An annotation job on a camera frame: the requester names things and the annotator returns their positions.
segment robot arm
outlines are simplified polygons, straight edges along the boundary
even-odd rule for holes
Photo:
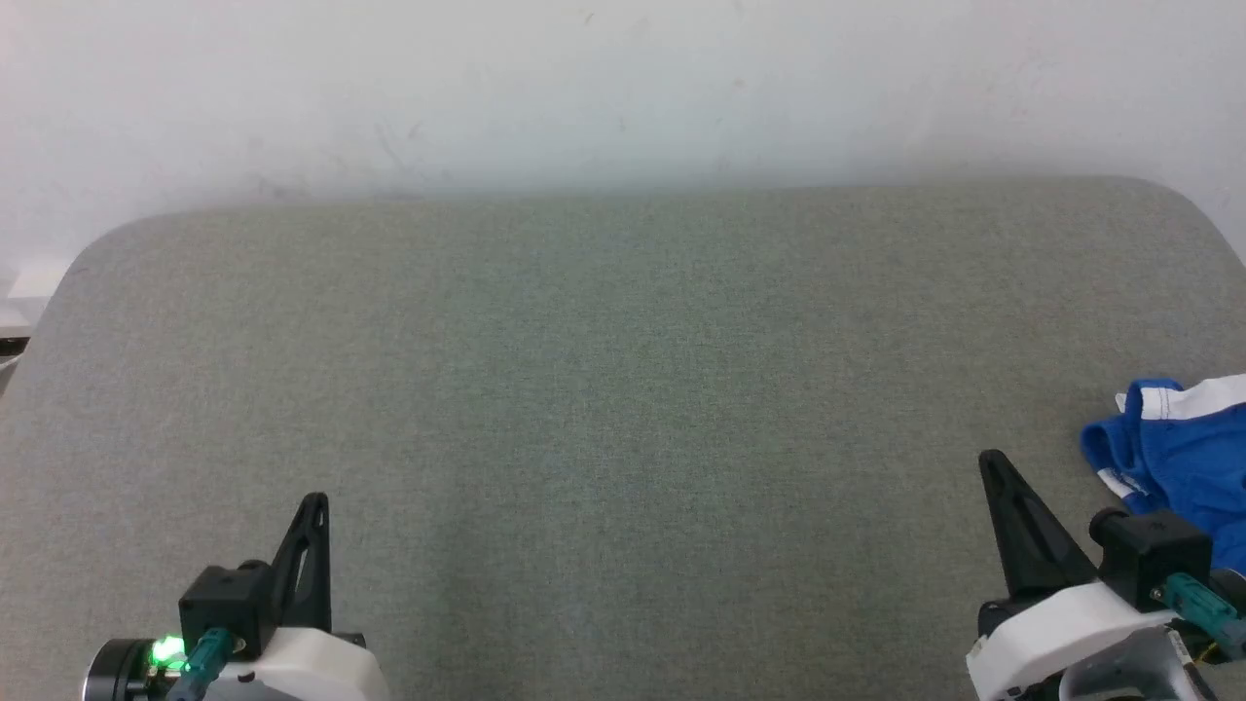
[[[181,636],[105,644],[82,701],[390,699],[364,636],[333,633],[324,494],[303,499],[272,565],[209,567],[178,611]]]
[[[1072,701],[1136,689],[1210,701],[1194,660],[1246,656],[1246,580],[1211,570],[1211,540],[1176,514],[1105,510],[1095,568],[1008,458],[979,458],[1008,598],[978,611],[966,656],[979,701]],[[1139,699],[1125,696],[1120,699]]]

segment folded blue garment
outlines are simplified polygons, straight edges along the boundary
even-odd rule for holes
[[[1214,568],[1246,574],[1246,375],[1140,380],[1120,416],[1082,431],[1082,452],[1126,509],[1172,509],[1211,535]]]

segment wall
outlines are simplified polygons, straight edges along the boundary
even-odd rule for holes
[[[0,264],[218,204],[993,173],[1166,183],[1246,254],[1244,66],[1239,0],[0,0]]]

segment blue fabric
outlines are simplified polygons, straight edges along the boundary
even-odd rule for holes
[[[1195,420],[1143,420],[1144,387],[1181,391],[1171,380],[1129,387],[1125,411],[1082,432],[1082,452],[1131,492],[1135,514],[1172,509],[1210,534],[1214,568],[1246,573],[1246,403]]]

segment green light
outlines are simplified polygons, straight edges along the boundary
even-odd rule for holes
[[[184,655],[186,644],[176,635],[166,635],[152,644],[152,662],[156,665],[164,665],[172,661],[173,657]]]

